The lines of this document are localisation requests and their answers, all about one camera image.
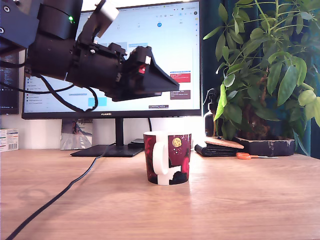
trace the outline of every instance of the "monitor stand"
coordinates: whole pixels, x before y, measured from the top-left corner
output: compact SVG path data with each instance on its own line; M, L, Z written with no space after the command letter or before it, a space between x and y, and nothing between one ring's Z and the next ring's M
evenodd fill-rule
M70 154L73 157L99 157L107 149L104 157L133 157L141 153L143 148L129 148L124 145L124 119L115 119L115 145L96 145Z

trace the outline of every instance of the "monitor screen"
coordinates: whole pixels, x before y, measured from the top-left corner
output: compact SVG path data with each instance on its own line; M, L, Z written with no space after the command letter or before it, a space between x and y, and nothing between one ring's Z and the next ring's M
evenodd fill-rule
M113 102L95 90L98 108L90 113L76 113L57 101L51 94L25 94L22 117L38 118L115 118L172 117L201 115L201 46L200 2L163 3L119 8L119 15L101 38L99 44L116 43L128 55L138 46L150 46L155 62L180 83L179 91L163 92L162 96ZM92 11L82 12L77 37ZM54 89L71 83L46 78ZM36 77L25 78L30 91L47 91ZM59 95L67 102L86 110L95 104L85 88L73 87Z
M13 64L19 63L19 53L2 57L1 60ZM12 87L19 87L19 69L0 68L0 80ZM0 114L19 113L19 92L6 86L0 86Z

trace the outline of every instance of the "robotic arm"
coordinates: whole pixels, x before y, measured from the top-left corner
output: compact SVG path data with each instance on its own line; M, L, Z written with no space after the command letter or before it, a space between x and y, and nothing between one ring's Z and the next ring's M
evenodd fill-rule
M99 89L114 102L161 96L179 84L155 62L151 47L126 51L98 44L119 11L106 0L75 40L83 0L1 0L0 57L27 49L25 73Z

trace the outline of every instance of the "white wall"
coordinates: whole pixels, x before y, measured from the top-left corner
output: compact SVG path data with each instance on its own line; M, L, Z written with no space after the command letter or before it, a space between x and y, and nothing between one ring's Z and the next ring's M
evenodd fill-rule
M145 5L154 3L169 2L165 0L110 0L116 7ZM83 10L92 10L98 0L84 0ZM24 61L24 52L20 53L20 62ZM20 69L20 87L23 88L24 71ZM59 149L61 136L61 120L23 120L21 118L23 94L20 94L20 114L5 115L1 117L1 128L19 129L20 149ZM159 130L179 130L192 132L194 139L204 135L203 119L200 116L175 117L175 118L153 118L152 128ZM143 133L149 130L147 119L125 119L124 120L124 142L128 144L134 139L142 138ZM112 144L115 142L115 120L95 119L93 121L93 145Z

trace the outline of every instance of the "ceramic mug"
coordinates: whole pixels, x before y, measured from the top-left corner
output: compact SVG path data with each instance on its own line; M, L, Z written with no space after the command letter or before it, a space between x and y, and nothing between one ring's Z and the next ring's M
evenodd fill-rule
M149 182L175 185L189 180L190 133L150 131L143 134L143 139Z

